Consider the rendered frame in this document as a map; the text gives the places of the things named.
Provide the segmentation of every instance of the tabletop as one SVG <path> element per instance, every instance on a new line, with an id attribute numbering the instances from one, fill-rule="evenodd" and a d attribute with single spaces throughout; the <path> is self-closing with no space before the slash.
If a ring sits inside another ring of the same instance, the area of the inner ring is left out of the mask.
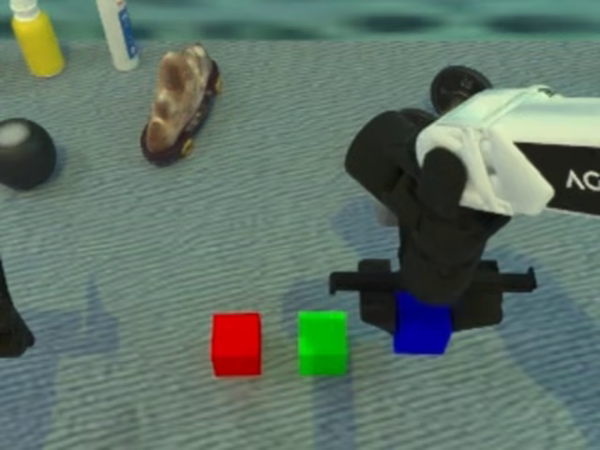
<path id="1" fill-rule="evenodd" d="M 158 169 L 139 139 L 158 60 L 142 43 L 113 70 L 103 43 L 72 43 L 67 69 L 30 77 L 5 43 L 3 117 L 50 131 L 60 170 L 0 189 L 0 254 L 35 348 L 0 360 L 0 448 L 12 450 L 453 450 L 600 448 L 600 223 L 518 218 L 488 254 L 536 267 L 504 323 L 453 337 L 438 358 L 393 355 L 328 273 L 392 257 L 396 233 L 343 171 L 373 115 L 428 106 L 448 64 L 497 85 L 600 96 L 593 43 L 204 42 L 224 91 L 192 156 Z M 348 311 L 351 373 L 297 373 L 300 310 Z M 211 314 L 256 310 L 263 375 L 217 380 Z"/>

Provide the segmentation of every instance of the red cube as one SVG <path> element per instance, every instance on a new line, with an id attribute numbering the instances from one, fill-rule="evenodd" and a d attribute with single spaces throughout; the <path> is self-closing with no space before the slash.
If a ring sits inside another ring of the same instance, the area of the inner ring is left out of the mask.
<path id="1" fill-rule="evenodd" d="M 215 376 L 261 375 L 261 341 L 261 315 L 258 312 L 214 314 L 210 359 Z"/>

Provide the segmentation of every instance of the blue cube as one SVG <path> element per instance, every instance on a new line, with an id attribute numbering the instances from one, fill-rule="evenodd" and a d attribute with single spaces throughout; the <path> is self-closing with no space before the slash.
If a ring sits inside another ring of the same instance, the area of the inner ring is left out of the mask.
<path id="1" fill-rule="evenodd" d="M 452 336 L 452 309 L 425 305 L 407 292 L 396 292 L 394 353 L 444 354 Z"/>

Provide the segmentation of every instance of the black ball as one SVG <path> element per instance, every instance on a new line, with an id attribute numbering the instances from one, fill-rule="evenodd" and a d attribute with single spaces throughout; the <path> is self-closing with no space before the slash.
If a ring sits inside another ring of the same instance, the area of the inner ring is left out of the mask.
<path id="1" fill-rule="evenodd" d="M 0 121 L 0 183 L 29 190 L 45 183 L 56 168 L 56 147 L 48 131 L 31 120 Z"/>

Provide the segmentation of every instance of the glue bottle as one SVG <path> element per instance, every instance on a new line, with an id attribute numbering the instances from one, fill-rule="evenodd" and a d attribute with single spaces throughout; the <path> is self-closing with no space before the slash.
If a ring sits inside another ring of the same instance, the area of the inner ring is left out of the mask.
<path id="1" fill-rule="evenodd" d="M 124 72 L 133 70 L 140 64 L 140 56 L 126 1 L 96 0 L 96 5 L 114 68 Z"/>
<path id="2" fill-rule="evenodd" d="M 65 68 L 65 57 L 48 14 L 38 0 L 10 0 L 12 31 L 21 47 L 29 71 L 36 77 L 49 78 Z"/>

